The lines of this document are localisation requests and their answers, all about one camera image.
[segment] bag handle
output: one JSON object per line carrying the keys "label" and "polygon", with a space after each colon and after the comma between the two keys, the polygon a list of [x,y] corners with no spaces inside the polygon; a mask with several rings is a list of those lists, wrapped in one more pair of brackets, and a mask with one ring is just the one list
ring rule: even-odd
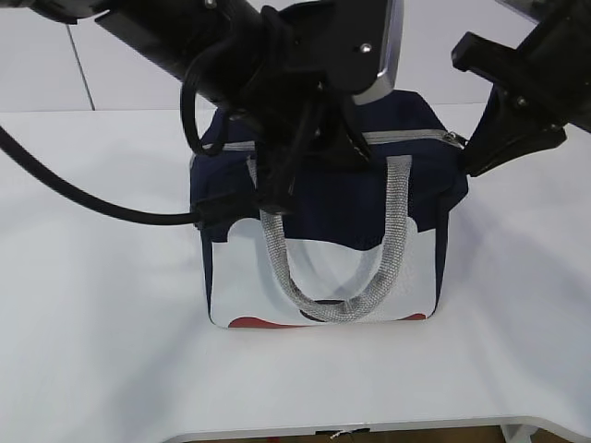
{"label": "bag handle", "polygon": [[[260,212],[267,252],[283,292],[304,313],[327,323],[349,323],[371,314],[391,292],[403,264],[408,220],[410,155],[389,157],[386,185],[386,221],[380,268],[361,294],[338,305],[322,305],[303,294],[292,279],[281,216]],[[248,161],[250,175],[257,183],[257,167]]]}

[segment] silver zipper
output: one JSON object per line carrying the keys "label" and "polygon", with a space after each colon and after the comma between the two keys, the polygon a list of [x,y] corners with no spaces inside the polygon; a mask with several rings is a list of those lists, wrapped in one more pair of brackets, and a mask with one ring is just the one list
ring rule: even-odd
{"label": "silver zipper", "polygon": [[[448,132],[440,129],[417,129],[412,131],[378,131],[366,132],[363,134],[369,145],[384,145],[386,143],[397,143],[401,141],[413,140],[438,140],[457,148],[465,147],[465,139],[454,132]],[[239,141],[236,143],[226,143],[224,150],[245,151],[254,150],[254,141]]]}

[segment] white table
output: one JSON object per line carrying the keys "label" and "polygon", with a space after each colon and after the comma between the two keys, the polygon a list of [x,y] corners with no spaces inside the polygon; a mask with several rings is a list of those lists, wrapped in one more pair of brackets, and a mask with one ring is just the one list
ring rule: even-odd
{"label": "white table", "polygon": [[[437,108],[468,134],[482,105]],[[175,112],[0,114],[57,172],[187,208]],[[472,182],[427,322],[224,330],[198,235],[77,208],[0,155],[0,441],[525,424],[591,441],[591,136]]]}

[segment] white wall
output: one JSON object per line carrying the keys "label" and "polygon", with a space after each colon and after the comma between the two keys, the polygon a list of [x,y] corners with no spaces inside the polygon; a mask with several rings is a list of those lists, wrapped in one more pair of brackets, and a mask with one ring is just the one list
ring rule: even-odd
{"label": "white wall", "polygon": [[495,0],[405,0],[396,88],[431,104],[485,102],[490,83],[454,69],[453,48],[468,31],[516,47],[534,26]]}
{"label": "white wall", "polygon": [[177,109],[180,82],[92,19],[70,27],[98,110]]}
{"label": "white wall", "polygon": [[0,9],[0,112],[89,109],[66,27]]}

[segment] navy and white bag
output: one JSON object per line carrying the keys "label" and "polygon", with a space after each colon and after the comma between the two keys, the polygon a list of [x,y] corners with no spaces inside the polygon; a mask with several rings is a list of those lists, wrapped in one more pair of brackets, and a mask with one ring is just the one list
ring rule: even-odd
{"label": "navy and white bag", "polygon": [[[261,213],[201,232],[211,321],[278,328],[430,317],[440,297],[449,213],[467,193],[462,145],[413,92],[358,107],[373,149],[363,173],[298,173],[290,216]],[[203,138],[211,144],[222,118]],[[193,203],[254,189],[252,134],[191,167]]]}

